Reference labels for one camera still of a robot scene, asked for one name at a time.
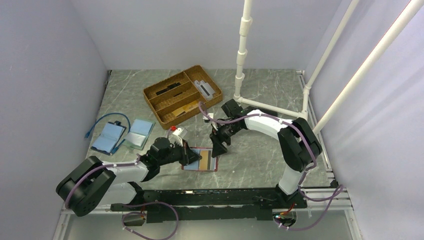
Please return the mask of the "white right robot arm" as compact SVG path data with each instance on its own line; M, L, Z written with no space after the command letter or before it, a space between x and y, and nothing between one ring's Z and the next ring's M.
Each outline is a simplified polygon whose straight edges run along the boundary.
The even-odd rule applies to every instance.
M254 106L242 108L233 99L221 108L226 119L212 119L208 113L203 112L203 116L212 122L209 135L212 156L227 153L231 137L241 130L256 131L276 139L286 168L278 182L279 191L275 194L275 200L280 207L289 207L295 201L307 171L316 166L317 157L323 151L308 121L302 117L295 120L279 118L273 111Z

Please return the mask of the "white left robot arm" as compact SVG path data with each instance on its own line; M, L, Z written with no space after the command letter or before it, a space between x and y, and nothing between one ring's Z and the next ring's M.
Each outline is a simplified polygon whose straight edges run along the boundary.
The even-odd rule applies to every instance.
M202 156L193 151L186 140L170 142L166 137L155 139L149 150L136 159L125 162L101 161L96 156L86 158L57 185L55 192L64 200L66 209L78 217L96 207L123 204L131 210L144 203L139 183L156 177L161 166L179 163L187 166Z

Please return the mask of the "red leather card holder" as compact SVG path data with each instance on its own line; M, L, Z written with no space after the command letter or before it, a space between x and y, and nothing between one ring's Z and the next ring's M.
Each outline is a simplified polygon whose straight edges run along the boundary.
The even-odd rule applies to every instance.
M200 160L194 161L186 166L182 166L184 171L216 172L218 170L218 157L212 157L211 147L192 147L195 153L200 156Z

